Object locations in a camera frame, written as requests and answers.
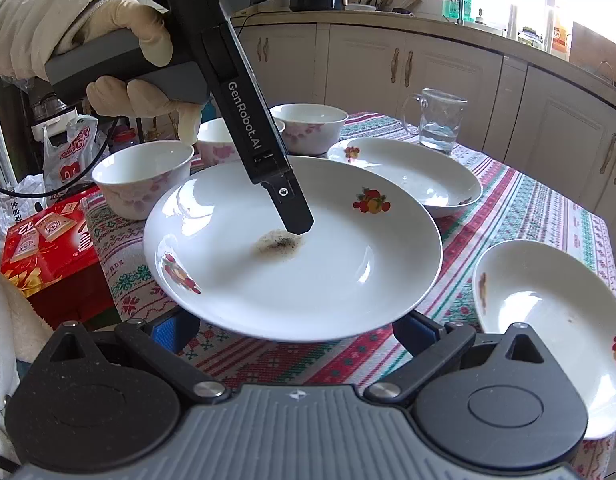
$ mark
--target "white sleeve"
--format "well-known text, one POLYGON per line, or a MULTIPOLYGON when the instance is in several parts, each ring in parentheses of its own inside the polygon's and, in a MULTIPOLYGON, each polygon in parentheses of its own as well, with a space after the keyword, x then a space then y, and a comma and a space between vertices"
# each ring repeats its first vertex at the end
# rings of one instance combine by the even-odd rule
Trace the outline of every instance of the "white sleeve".
POLYGON ((66 32, 73 35, 104 1, 0 0, 0 75, 48 79, 46 61, 69 49, 66 32))

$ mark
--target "gray ribbed gripper plate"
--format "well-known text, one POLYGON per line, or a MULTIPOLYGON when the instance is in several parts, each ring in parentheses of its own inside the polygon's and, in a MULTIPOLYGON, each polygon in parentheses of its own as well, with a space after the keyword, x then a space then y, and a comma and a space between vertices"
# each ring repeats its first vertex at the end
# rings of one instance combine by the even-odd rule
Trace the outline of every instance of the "gray ribbed gripper plate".
MULTIPOLYGON (((76 480, 23 467, 16 480, 76 480)), ((197 406, 157 452, 83 480, 490 480, 435 455, 403 412, 372 406, 351 386, 243 386, 197 406)), ((524 480, 575 480, 569 468, 524 480)))

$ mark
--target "white glove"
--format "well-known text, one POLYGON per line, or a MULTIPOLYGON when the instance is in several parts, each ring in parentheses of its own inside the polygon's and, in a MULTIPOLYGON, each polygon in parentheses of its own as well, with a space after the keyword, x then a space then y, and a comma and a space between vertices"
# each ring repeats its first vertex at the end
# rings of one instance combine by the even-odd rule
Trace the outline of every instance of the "white glove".
MULTIPOLYGON (((136 0, 105 0, 75 36, 77 43, 86 43, 116 30, 129 28, 139 39, 148 61, 166 66, 172 58, 170 34, 163 25, 161 13, 136 0)), ((171 101, 156 86, 135 79, 127 85, 111 76, 101 76, 86 89, 88 101, 98 114, 110 117, 156 117, 179 112, 179 139, 187 144, 197 140, 201 123, 201 106, 171 101)))

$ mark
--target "black cable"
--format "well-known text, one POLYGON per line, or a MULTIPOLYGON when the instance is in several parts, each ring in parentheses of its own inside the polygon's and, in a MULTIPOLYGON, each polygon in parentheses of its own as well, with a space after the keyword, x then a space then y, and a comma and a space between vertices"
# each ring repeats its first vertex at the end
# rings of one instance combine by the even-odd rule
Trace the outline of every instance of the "black cable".
POLYGON ((12 460, 8 460, 5 456, 0 455, 0 469, 14 473, 19 469, 19 464, 15 464, 12 460))
POLYGON ((75 184, 77 181, 82 179, 85 175, 87 175, 90 172, 90 170, 92 170, 92 168, 95 167, 96 163, 98 163, 99 161, 99 158, 101 158, 101 156, 104 154, 104 151, 108 146, 108 141, 112 138, 112 135, 115 131, 115 128, 117 127, 118 122, 119 122, 119 117, 115 117, 115 120, 112 121, 112 126, 110 126, 110 128, 108 129, 108 135, 106 136, 106 140, 102 144, 101 149, 99 150, 99 153, 97 154, 97 156, 92 160, 92 162, 88 165, 88 167, 85 170, 83 170, 79 175, 77 175, 67 184, 64 184, 58 189, 54 189, 52 191, 46 191, 45 193, 34 193, 34 194, 16 193, 14 191, 9 191, 8 189, 3 189, 3 187, 0 187, 0 193, 14 197, 14 198, 46 198, 48 196, 53 196, 56 193, 61 193, 62 191, 65 191, 70 186, 73 186, 73 184, 75 184))
POLYGON ((241 24, 241 28, 239 29, 239 33, 237 34, 237 38, 241 36, 241 33, 243 32, 243 29, 246 28, 246 23, 248 23, 248 20, 250 18, 258 14, 271 14, 273 12, 277 12, 277 11, 276 10, 260 10, 259 12, 253 12, 252 14, 249 14, 248 16, 246 16, 246 19, 243 20, 243 23, 241 24))

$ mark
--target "striped tablecloth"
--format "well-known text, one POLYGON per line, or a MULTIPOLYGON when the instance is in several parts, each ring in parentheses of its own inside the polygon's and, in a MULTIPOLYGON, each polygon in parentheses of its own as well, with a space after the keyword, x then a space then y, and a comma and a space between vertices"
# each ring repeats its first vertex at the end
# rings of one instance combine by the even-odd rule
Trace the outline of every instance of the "striped tablecloth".
MULTIPOLYGON (((342 137, 414 140, 399 121, 379 114, 352 116, 342 137)), ((473 267, 490 246, 515 238, 539 240, 572 254, 616 294, 610 239, 600 218, 482 153, 457 146, 452 156, 474 171, 484 195, 468 211, 437 221, 443 266, 419 311, 439 322, 478 325, 470 278, 473 267)), ((150 320, 172 308, 174 302, 152 279, 144 261, 144 223, 116 216, 101 193, 84 200, 90 234, 122 319, 150 320)), ((342 341, 286 344, 244 337, 203 321, 181 357, 229 386, 354 383, 361 389, 410 359, 389 326, 342 341)), ((574 468, 590 480, 603 478, 613 446, 614 438, 584 442, 574 468)))

